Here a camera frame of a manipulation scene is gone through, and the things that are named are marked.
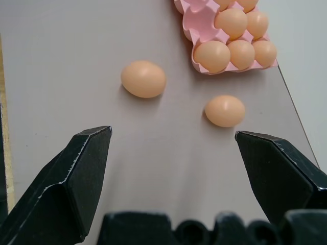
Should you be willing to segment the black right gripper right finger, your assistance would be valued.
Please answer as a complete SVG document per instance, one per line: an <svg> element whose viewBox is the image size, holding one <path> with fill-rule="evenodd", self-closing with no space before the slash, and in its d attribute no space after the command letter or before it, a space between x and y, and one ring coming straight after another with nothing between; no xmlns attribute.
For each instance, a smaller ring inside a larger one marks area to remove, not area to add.
<svg viewBox="0 0 327 245"><path fill-rule="evenodd" d="M289 141L267 134L235 134L252 191L273 224L295 209L326 209L326 174Z"/></svg>

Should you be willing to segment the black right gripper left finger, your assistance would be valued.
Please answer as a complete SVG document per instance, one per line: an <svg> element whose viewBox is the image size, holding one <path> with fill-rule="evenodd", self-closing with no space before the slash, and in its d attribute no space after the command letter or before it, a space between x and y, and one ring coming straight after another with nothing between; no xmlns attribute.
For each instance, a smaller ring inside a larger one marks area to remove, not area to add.
<svg viewBox="0 0 327 245"><path fill-rule="evenodd" d="M1 226L1 244L78 244L102 192L112 128L84 130L36 176Z"/></svg>

